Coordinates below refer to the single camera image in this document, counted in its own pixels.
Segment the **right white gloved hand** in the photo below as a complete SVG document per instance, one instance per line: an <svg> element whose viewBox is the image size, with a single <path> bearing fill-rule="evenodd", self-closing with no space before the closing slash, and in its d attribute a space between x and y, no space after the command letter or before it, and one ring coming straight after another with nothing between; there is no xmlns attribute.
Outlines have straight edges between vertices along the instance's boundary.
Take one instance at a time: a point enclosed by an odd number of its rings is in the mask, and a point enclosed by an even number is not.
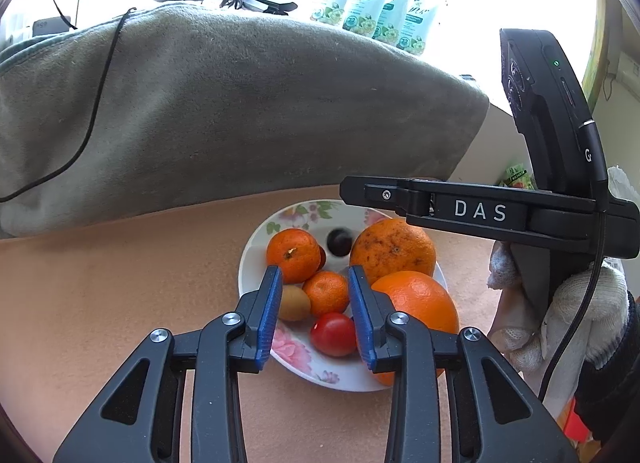
<svg viewBox="0 0 640 463"><path fill-rule="evenodd" d="M488 337L524 375L533 391L540 391L544 372L568 331L582 302L591 271L573 275L556 290L541 318L526 298L522 277L510 246L497 242L491 251L487 285L501 297ZM605 258L585 318L553 371L544 406L559 417L578 387L585 362L603 368L622 342L629 322L629 298L623 263Z"/></svg>

